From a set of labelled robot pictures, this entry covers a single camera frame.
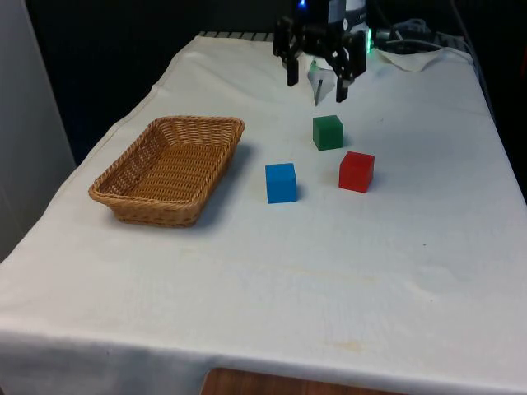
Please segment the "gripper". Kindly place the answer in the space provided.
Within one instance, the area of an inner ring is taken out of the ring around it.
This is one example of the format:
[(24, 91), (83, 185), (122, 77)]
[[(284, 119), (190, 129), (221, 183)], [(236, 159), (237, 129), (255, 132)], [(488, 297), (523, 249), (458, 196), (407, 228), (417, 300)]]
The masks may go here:
[(299, 81), (298, 57), (303, 51), (305, 28), (328, 34), (331, 57), (327, 60), (337, 76), (336, 101), (347, 99), (349, 86), (366, 71), (366, 33), (344, 33), (344, 0), (294, 0), (291, 17), (283, 16), (274, 26), (273, 55), (287, 70), (287, 85)]

